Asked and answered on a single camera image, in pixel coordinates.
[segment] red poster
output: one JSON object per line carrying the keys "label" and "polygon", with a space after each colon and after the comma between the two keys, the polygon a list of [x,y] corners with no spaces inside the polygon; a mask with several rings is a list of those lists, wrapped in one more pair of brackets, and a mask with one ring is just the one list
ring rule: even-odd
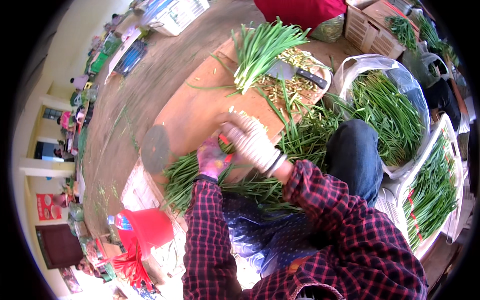
{"label": "red poster", "polygon": [[40,221],[61,219],[62,207],[53,204],[53,194],[37,194],[36,208]]}

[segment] dirt floor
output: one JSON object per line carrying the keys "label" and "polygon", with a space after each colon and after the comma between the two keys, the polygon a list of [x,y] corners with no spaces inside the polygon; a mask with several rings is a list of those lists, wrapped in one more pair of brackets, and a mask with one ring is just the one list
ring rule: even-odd
{"label": "dirt floor", "polygon": [[[139,145],[155,118],[183,81],[241,24],[264,21],[252,0],[218,0],[177,37],[153,33],[148,52],[130,75],[100,85],[83,158],[85,221],[93,235],[109,233],[107,215],[122,209],[119,197],[138,158]],[[312,41],[302,45],[335,70],[344,58],[359,54],[348,41]]]}

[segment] plaid shirt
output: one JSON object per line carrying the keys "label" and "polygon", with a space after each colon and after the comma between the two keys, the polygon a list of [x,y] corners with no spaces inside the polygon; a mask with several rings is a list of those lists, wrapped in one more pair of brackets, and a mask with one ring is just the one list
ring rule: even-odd
{"label": "plaid shirt", "polygon": [[222,193],[208,180],[194,183],[187,210],[182,277],[185,299],[295,299],[307,286],[337,299],[425,299],[427,280],[400,231],[387,215],[349,196],[347,185],[311,162],[295,163],[284,199],[301,206],[334,245],[241,290],[230,255]]}

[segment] knife handle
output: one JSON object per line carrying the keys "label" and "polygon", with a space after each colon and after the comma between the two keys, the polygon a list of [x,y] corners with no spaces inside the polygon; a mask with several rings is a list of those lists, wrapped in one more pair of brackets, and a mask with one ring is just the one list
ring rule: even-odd
{"label": "knife handle", "polygon": [[297,70],[297,75],[310,80],[314,84],[318,85],[318,87],[322,90],[327,86],[327,81],[325,79],[323,79],[322,77],[318,77],[317,75],[312,74],[308,71],[305,71],[304,69],[299,68]]}

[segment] cleaver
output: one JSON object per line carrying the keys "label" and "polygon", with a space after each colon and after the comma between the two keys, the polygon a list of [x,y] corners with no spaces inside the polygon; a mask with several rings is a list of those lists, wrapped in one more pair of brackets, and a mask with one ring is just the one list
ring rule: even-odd
{"label": "cleaver", "polygon": [[318,87],[321,89],[324,89],[327,86],[327,81],[322,77],[318,77],[315,74],[305,71],[299,67],[292,66],[291,64],[281,60],[276,60],[275,64],[267,71],[268,76],[285,80],[291,80],[295,74],[310,80],[314,84],[318,85]]}

